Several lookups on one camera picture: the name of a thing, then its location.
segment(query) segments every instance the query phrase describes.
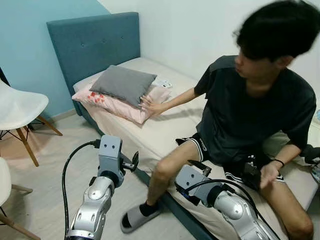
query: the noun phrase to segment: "white plastic chair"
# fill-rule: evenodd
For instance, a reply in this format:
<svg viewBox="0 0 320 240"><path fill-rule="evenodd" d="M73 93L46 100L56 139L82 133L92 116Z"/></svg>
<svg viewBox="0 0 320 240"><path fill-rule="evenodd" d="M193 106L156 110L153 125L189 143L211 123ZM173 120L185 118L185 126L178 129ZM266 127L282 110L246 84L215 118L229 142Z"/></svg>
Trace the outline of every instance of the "white plastic chair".
<svg viewBox="0 0 320 240"><path fill-rule="evenodd" d="M20 226L19 224L15 223L13 220L7 217L4 210L2 209L2 204L4 204L10 196L11 189L16 189L20 191L25 191L27 193L32 193L32 189L26 188L19 185L11 184L11 176L9 167L6 163L6 160L0 157L0 209L2 213L0 213L0 221L3 222L5 225L10 226L11 228L19 231L20 233L35 239L40 240L40 237L34 235L32 232L29 232L24 227Z"/></svg>
<svg viewBox="0 0 320 240"><path fill-rule="evenodd" d="M20 140L37 167L39 163L27 142L29 128L26 126L33 120L39 119L40 122L46 124L59 136L62 136L61 132L40 116L48 102L46 95L16 90L0 80L0 131L8 133L10 130L16 129ZM22 127L27 131L26 137L21 131Z"/></svg>

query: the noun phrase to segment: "black hair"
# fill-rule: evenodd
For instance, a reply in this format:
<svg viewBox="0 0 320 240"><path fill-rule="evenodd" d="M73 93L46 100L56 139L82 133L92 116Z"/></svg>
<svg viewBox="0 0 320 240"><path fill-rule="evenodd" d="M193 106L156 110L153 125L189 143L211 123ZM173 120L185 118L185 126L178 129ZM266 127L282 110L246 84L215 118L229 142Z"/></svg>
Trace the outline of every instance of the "black hair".
<svg viewBox="0 0 320 240"><path fill-rule="evenodd" d="M236 43L249 59L296 57L310 50L320 31L319 10L302 0L281 0L254 12Z"/></svg>

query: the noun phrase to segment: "bed frame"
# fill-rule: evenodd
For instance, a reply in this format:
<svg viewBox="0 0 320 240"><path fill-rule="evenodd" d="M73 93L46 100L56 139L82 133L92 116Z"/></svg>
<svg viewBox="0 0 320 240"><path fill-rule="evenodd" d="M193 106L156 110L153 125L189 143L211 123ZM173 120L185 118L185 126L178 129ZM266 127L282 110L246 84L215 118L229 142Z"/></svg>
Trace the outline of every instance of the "bed frame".
<svg viewBox="0 0 320 240"><path fill-rule="evenodd" d="M140 57L139 16L136 12L107 14L47 22L47 28L70 96L73 85L80 80ZM100 135L87 110L73 101L83 116ZM149 185L150 177L138 168L138 178ZM161 198L165 205L197 240L217 240L198 220L178 204L169 193Z"/></svg>

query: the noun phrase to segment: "bed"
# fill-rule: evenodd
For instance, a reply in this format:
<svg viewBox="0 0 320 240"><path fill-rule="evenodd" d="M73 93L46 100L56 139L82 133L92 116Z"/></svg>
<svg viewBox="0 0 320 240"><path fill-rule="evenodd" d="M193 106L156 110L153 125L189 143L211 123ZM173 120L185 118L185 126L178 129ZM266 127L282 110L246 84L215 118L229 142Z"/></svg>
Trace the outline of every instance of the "bed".
<svg viewBox="0 0 320 240"><path fill-rule="evenodd" d="M169 80L173 85L170 98L196 83L194 79L140 56L139 16L136 12L51 21L47 26L71 96L88 81L98 78L109 65L157 74L157 78ZM177 147L175 138L195 133L205 102L204 96L198 97L147 120L144 125L129 122L93 105L74 102L74 106L78 115L82 115L100 134L122 138L124 155L130 157L139 151L136 174L148 184L157 162ZM311 125L311 144L320 145L319 132L316 125ZM270 146L267 148L271 152L276 151ZM209 177L225 178L221 167L209 161L204 163L212 168ZM281 173L304 209L308 209L318 189L310 169L292 162ZM283 225L265 200L256 192L247 190L279 237L288 239ZM201 204L194 206L176 192L173 185L161 201L196 239L237 239L235 231L219 212Z"/></svg>

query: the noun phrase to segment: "beige bed sheet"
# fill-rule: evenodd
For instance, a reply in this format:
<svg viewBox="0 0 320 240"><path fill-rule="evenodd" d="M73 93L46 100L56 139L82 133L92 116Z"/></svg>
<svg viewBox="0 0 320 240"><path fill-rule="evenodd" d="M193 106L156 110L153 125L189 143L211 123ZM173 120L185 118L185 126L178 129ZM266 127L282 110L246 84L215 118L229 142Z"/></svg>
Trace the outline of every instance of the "beige bed sheet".
<svg viewBox="0 0 320 240"><path fill-rule="evenodd" d="M194 87L196 84L195 80L145 58L136 58L124 62L120 66L157 74L158 78L169 80L173 84L171 98ZM79 84L83 85L86 81L89 80L85 79ZM87 104L84 107L104 133L122 138L122 152L128 158L131 158L136 151L139 151L138 167L151 175L157 162L177 147L175 138L190 137L196 132L196 125L201 120L205 103L204 95L200 96L189 103L172 108L158 117L147 120L144 125L136 125L99 107ZM316 125L311 126L309 139L311 139L312 144L318 146L320 146L319 132L320 129ZM275 139L279 143L285 143L286 141L279 134ZM275 153L279 148L274 146L274 144L268 142L266 149L270 153ZM221 167L209 161L204 163L212 168L209 175L210 178L225 179L224 171ZM307 166L301 166L293 162L288 164L281 173L298 201L307 209L318 189L318 184L312 178L310 169ZM254 199L258 210L279 237L282 240L288 239L281 222L266 201L258 193L247 187L246 189ZM194 206L176 192L173 185L168 191L178 203L218 239L237 239L234 229L223 219L218 211L213 208L207 208L201 203L198 206Z"/></svg>

